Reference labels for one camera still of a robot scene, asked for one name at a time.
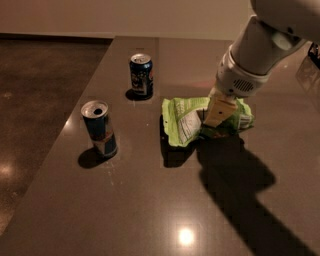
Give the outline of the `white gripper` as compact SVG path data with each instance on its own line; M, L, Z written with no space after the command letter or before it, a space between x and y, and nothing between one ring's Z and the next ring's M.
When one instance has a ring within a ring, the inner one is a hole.
M216 73L216 88L209 93L210 102L204 124L217 127L237 110L236 99L254 95L269 79L269 74L258 75L246 71L236 63L229 47Z

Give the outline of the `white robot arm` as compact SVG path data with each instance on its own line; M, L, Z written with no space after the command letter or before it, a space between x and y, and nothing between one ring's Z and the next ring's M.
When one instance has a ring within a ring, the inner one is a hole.
M221 59L204 124L220 125L273 68L306 42L320 43L320 0L250 0L254 14Z

